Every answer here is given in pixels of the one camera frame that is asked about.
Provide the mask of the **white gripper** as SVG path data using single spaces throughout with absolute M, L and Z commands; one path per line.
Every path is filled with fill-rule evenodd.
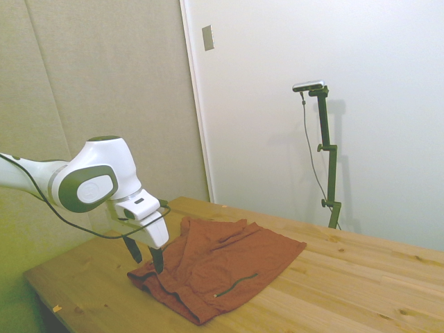
M 136 241 L 147 245 L 152 256 L 155 272 L 161 274 L 164 269 L 164 258 L 161 247 L 169 240 L 169 233 L 164 217 L 158 211 L 141 221 L 129 221 L 132 229 L 139 229 L 129 237 L 124 237 L 124 243 L 136 263 L 142 262 L 142 253 Z

